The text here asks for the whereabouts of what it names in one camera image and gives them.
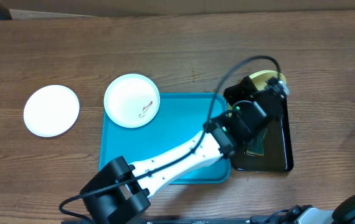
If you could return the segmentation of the yellow plate with ketchup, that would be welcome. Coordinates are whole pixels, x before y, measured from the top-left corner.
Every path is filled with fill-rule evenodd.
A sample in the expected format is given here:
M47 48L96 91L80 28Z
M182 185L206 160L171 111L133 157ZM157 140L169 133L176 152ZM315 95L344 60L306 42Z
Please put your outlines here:
M283 89L288 95L290 93L290 90L288 88L288 85L286 84L285 76L282 73L277 73L273 70L262 70L249 75L249 79L254 85L253 93L264 90L267 86L267 81L273 77L279 79L280 83L283 83Z

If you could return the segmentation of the green yellow sponge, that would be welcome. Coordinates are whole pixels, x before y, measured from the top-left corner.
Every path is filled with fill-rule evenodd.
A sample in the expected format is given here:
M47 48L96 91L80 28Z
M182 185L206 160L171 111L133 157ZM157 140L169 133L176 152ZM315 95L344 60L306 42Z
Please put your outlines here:
M263 140L267 133L267 128L263 129L255 136L247 146L246 153L251 156L264 156Z

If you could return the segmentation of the white plate with ketchup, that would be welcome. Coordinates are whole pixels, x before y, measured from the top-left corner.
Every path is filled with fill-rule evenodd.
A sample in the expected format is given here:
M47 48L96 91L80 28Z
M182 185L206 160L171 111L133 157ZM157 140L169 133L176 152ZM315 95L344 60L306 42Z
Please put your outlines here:
M124 128L138 128L150 123L158 113L160 102L155 83L136 73L113 80L103 99L107 116Z

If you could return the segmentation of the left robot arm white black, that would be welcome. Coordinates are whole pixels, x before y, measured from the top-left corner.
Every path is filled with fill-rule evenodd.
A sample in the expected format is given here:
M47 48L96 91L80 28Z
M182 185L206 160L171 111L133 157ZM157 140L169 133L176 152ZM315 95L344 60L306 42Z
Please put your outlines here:
M231 111L206 121L203 130L180 146L131 164L121 156L111 160L80 192L91 223L129 223L145 212L163 187L245 149L284 114L286 83L272 77L266 84L251 101L239 101Z

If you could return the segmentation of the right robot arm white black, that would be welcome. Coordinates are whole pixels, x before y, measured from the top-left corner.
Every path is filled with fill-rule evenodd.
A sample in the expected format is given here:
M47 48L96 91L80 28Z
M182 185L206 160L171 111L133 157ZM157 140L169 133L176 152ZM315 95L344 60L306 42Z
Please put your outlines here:
M273 215L268 223L355 223L355 195L343 201L335 210L295 205L285 210L284 215Z

